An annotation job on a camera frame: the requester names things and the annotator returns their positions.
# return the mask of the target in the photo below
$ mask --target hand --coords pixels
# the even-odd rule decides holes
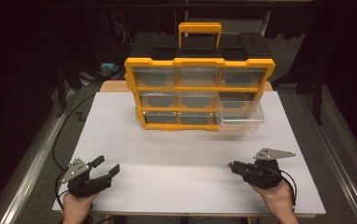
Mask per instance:
[[[67,192],[64,195],[63,223],[81,224],[86,216],[88,216],[91,204],[97,195],[98,193],[88,198],[77,198],[70,192]]]
[[[253,185],[250,186],[261,195],[266,208],[281,224],[298,224],[293,213],[292,191],[286,182],[281,181],[272,189],[260,189]]]

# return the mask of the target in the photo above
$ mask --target white table surface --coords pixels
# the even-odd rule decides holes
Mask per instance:
[[[230,161],[254,162],[263,147],[295,152],[278,160],[298,187],[298,216],[325,214],[321,198],[295,140],[278,94],[261,100],[265,123],[256,133],[227,136],[201,130],[143,130],[136,120],[130,92],[98,92],[73,159],[85,162],[104,155],[91,177],[106,175],[116,164],[121,172],[112,187],[93,202],[93,213],[259,217],[269,214],[261,197]],[[53,210],[60,210],[57,203]]]

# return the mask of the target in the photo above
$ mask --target wire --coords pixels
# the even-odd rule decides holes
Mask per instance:
[[[130,35],[129,35],[129,30],[128,30],[127,26],[126,26],[126,22],[125,22],[125,20],[123,19],[123,16],[122,16],[121,12],[119,11],[118,14],[119,14],[120,17],[121,17],[121,20],[122,20],[122,22],[123,22],[123,28],[124,28],[125,31],[126,31],[127,37],[129,38],[129,41],[130,41],[130,44],[133,44],[132,38],[131,38]]]
[[[293,181],[293,178],[289,175],[289,177],[292,179],[293,183],[294,183],[294,186],[295,186],[295,190],[293,189],[293,186],[292,184],[290,183],[290,181],[288,179],[286,179],[283,175],[279,174],[278,172],[272,170],[272,169],[269,169],[269,168],[266,168],[266,167],[260,167],[260,168],[263,168],[265,169],[266,171],[268,172],[271,172],[272,174],[274,175],[277,175],[279,176],[284,182],[287,183],[287,185],[289,185],[289,188],[290,188],[290,191],[292,192],[292,205],[293,205],[293,211],[294,211],[294,208],[295,208],[295,202],[296,202],[296,192],[297,192],[297,186],[295,185],[295,182]]]
[[[292,182],[294,183],[294,198],[297,200],[297,185],[295,184],[295,181],[293,179],[293,177],[291,175],[289,175],[287,172],[283,171],[283,170],[280,170],[282,173],[284,173],[285,175],[287,175],[291,180]]]
[[[119,27],[118,33],[117,33],[117,37],[120,37],[120,35],[121,35],[121,33],[122,33],[122,42],[121,42],[121,44],[120,44],[120,46],[122,46],[123,43],[125,42],[126,37],[127,37],[126,30],[125,30],[125,28],[123,28],[123,26],[120,25],[118,22],[115,21],[114,24],[115,24],[117,27]]]
[[[59,140],[60,135],[62,134],[62,129],[64,128],[65,124],[67,123],[67,121],[70,119],[70,117],[74,114],[74,112],[83,104],[85,103],[87,100],[91,99],[92,97],[94,97],[96,95],[96,93],[86,97],[83,101],[79,102],[78,105],[76,105],[76,107],[74,107],[74,109],[70,112],[70,114],[68,114],[68,116],[65,118],[62,127],[60,128],[59,132],[56,135],[56,138],[53,142],[53,146],[52,146],[52,157],[54,162],[56,163],[56,165],[61,169],[64,170],[64,167],[57,161],[56,159],[56,155],[55,155],[55,148],[56,148],[56,143]]]
[[[60,193],[59,194],[59,198],[61,198],[62,197],[62,195],[64,194],[64,193],[67,193],[68,192],[68,189],[67,190],[65,190],[65,191],[63,191],[62,193]]]
[[[176,16],[176,11],[173,11],[173,15],[175,16],[175,34],[177,33],[177,29],[178,29],[178,20],[177,20],[177,16]]]
[[[56,180],[55,180],[55,197],[56,197],[56,200],[57,200],[57,203],[60,205],[60,207],[62,208],[63,210],[63,204],[62,204],[62,201],[60,200],[60,196],[61,194],[59,194],[59,183],[60,183],[60,179],[62,178],[62,176],[65,174],[65,172],[67,172],[68,170],[68,167],[65,168],[64,170],[62,170],[56,177]]]

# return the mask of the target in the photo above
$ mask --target dark background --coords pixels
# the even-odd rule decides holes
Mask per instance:
[[[263,14],[244,9],[191,11],[197,18],[216,19]],[[183,21],[184,11],[177,10],[176,17]],[[136,32],[175,32],[174,14],[167,9],[50,12],[29,0],[0,1],[0,192],[53,106],[50,93],[56,88],[59,65],[73,61],[98,71],[102,62],[123,62],[130,46],[121,44],[112,25],[122,18],[132,38]],[[325,83],[357,139],[357,6],[338,12],[276,9],[265,37],[278,34],[307,34],[292,70],[320,60]]]

